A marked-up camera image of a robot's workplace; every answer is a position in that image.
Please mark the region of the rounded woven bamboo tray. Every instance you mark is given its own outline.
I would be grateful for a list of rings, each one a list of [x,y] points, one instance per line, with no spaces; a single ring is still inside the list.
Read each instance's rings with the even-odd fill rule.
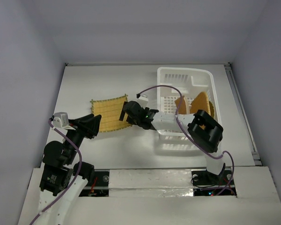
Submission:
[[[179,97],[175,100],[175,105],[178,109],[178,114],[190,114],[190,104],[184,95],[182,98]]]

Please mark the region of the square woven bamboo tray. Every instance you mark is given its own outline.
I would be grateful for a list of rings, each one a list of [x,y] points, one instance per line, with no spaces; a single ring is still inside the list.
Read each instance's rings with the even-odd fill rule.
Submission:
[[[100,133],[107,133],[122,130],[131,127],[132,125],[126,121],[119,120],[124,102],[128,101],[128,95],[125,94],[120,97],[91,100],[91,111],[94,115],[101,115]]]

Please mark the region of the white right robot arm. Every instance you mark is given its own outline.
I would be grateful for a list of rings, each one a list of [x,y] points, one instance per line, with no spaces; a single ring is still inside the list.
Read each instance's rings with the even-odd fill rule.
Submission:
[[[206,178],[216,184],[223,179],[223,154],[218,146],[222,140],[223,127],[204,110],[194,114],[165,113],[144,107],[138,101],[92,101],[91,112],[101,115],[99,131],[111,132],[139,126],[144,130],[181,131],[191,143],[205,153]]]

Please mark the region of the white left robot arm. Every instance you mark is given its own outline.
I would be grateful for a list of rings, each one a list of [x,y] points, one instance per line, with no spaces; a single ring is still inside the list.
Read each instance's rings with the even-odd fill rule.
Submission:
[[[101,115],[89,114],[69,119],[66,112],[49,118],[49,126],[63,141],[51,141],[44,148],[38,214],[31,221],[32,225],[66,224],[82,190],[96,184],[95,168],[83,162],[79,147],[84,139],[97,136],[101,118]]]

